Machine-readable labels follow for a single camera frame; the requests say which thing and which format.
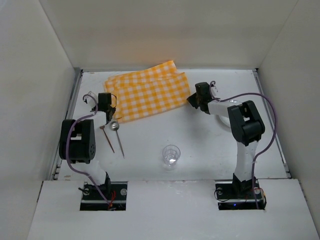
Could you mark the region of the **white paper plate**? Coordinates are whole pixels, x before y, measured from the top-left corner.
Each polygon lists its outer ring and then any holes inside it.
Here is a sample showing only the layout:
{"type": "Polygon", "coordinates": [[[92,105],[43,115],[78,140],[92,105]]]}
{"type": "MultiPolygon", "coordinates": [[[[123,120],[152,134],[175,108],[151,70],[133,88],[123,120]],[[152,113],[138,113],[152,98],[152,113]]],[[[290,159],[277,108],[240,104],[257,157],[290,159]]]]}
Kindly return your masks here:
{"type": "MultiPolygon", "coordinates": [[[[229,102],[232,106],[233,106],[233,105],[238,106],[238,105],[241,105],[241,104],[242,104],[242,102],[241,102],[241,101],[238,101],[238,100],[229,100],[228,102],[229,102]]],[[[225,117],[225,116],[222,116],[222,115],[218,115],[218,118],[219,118],[219,120],[220,120],[226,127],[228,127],[229,129],[231,128],[230,120],[229,120],[228,117],[225,117]]]]}

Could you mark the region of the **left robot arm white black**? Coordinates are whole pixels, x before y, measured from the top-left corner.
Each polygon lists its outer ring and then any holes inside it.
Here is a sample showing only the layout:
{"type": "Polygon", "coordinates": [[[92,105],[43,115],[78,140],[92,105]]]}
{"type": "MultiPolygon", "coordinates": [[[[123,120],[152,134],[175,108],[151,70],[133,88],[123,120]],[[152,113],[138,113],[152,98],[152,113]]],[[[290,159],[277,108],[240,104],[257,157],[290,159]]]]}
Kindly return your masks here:
{"type": "Polygon", "coordinates": [[[110,123],[116,112],[117,97],[110,92],[86,93],[82,100],[90,105],[90,113],[78,119],[65,119],[61,124],[59,138],[59,157],[67,162],[69,168],[80,175],[86,176],[94,185],[102,199],[109,203],[94,178],[86,171],[73,167],[75,162],[89,164],[96,155],[95,124],[92,119],[98,112],[105,113],[106,123],[110,123]]]}

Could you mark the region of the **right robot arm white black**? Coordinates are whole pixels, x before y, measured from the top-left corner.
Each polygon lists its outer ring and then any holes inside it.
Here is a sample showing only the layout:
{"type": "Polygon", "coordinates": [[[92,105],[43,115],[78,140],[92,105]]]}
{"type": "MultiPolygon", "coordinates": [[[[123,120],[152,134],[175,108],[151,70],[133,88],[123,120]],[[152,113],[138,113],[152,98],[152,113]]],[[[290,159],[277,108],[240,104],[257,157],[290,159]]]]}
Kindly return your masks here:
{"type": "Polygon", "coordinates": [[[189,96],[187,101],[195,109],[228,120],[237,144],[232,187],[236,195],[244,195],[254,188],[256,150],[262,134],[265,133],[265,124],[252,100],[240,102],[235,100],[236,96],[217,98],[211,90],[212,86],[207,82],[197,83],[195,93],[189,96]]]}

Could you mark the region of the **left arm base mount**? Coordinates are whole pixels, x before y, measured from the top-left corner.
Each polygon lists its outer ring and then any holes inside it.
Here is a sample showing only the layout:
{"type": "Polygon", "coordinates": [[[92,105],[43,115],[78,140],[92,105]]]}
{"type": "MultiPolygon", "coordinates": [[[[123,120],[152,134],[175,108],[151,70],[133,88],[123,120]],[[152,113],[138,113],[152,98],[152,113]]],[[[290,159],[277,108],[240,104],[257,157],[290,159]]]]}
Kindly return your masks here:
{"type": "Polygon", "coordinates": [[[80,211],[125,211],[127,205],[127,182],[111,182],[108,186],[99,185],[99,189],[84,183],[84,186],[78,188],[82,192],[80,211]]]}

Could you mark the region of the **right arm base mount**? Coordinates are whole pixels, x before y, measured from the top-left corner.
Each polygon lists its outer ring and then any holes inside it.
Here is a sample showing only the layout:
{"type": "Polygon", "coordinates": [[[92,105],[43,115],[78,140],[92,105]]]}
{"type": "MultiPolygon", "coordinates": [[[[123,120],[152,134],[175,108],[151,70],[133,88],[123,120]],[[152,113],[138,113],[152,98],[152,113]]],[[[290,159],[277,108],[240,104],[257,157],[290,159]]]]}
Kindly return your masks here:
{"type": "Polygon", "coordinates": [[[267,198],[264,190],[256,182],[254,190],[236,193],[231,181],[215,183],[214,197],[220,211],[231,210],[265,210],[267,198]]]}

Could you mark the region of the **yellow white checkered cloth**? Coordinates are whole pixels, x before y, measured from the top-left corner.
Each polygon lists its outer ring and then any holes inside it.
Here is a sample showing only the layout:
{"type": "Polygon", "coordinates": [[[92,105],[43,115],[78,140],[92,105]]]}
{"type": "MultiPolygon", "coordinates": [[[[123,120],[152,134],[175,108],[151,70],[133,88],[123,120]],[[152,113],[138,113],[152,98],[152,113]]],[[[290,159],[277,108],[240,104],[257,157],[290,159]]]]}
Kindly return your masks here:
{"type": "Polygon", "coordinates": [[[113,94],[114,118],[119,123],[179,108],[191,95],[186,73],[178,71],[172,60],[145,70],[110,76],[103,88],[113,94]]]}

